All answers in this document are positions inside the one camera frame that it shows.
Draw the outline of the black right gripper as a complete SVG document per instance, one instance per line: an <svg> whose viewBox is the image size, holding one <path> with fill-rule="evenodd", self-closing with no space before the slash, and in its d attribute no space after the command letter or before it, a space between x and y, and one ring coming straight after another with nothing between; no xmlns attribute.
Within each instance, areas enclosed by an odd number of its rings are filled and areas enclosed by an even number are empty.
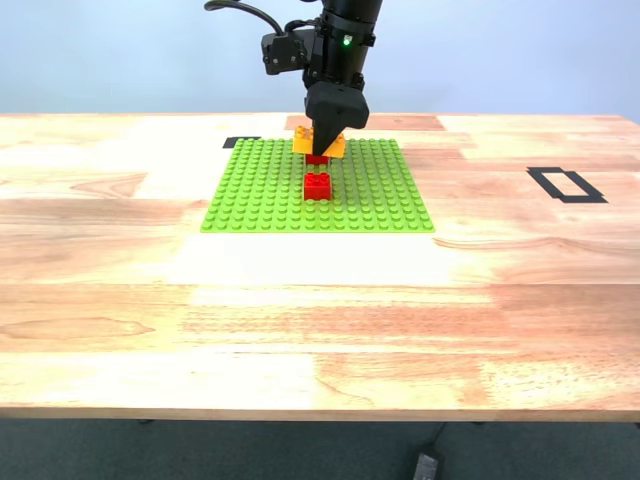
<svg viewBox="0 0 640 480"><path fill-rule="evenodd" d="M303 72L303 83L306 88L305 114L314 129L313 155L324 155L346 128L363 129L366 126L369 108L361 74L342 77L311 69Z"/></svg>

